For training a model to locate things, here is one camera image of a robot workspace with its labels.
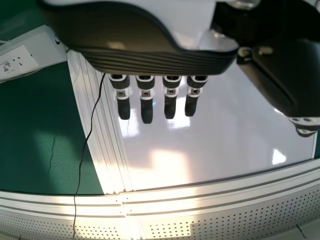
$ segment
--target robotic hand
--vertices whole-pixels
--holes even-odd
[[[168,119],[175,115],[179,76],[189,76],[185,114],[193,116],[206,76],[223,73],[237,58],[300,136],[320,130],[320,13],[302,0],[38,0],[38,5],[59,39],[97,70],[149,76],[137,78],[141,93],[152,92],[146,80],[164,76]],[[141,110],[145,101],[152,103],[151,95],[140,98]],[[152,109],[144,112],[143,121],[151,123]]]

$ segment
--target screw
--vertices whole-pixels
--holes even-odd
[[[270,46],[262,46],[259,48],[259,55],[261,56],[270,56],[274,54],[274,50]]]
[[[251,56],[251,48],[250,47],[247,47],[247,46],[242,46],[239,48],[238,50],[238,55],[241,57],[241,58],[246,58],[246,57],[249,57]]]
[[[261,0],[234,0],[226,3],[235,9],[252,10],[260,4]]]

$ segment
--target white panel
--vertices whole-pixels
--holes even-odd
[[[134,116],[120,127],[134,189],[232,178],[313,158],[314,137],[298,136],[235,63],[210,77],[193,117],[184,113],[185,79],[175,117],[167,120],[162,80],[156,76],[152,124],[141,120],[133,77],[130,86]]]
[[[84,134],[90,131],[91,114],[98,98],[102,74],[96,71],[84,57],[74,51],[67,54],[72,87]],[[114,131],[114,103],[109,79],[105,77],[101,99],[93,115],[92,134],[88,147],[92,161],[105,194],[119,193],[130,189],[129,175],[124,154],[119,148],[121,140]]]

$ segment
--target power strip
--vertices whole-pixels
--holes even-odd
[[[0,46],[0,82],[65,61],[65,46],[43,25]]]

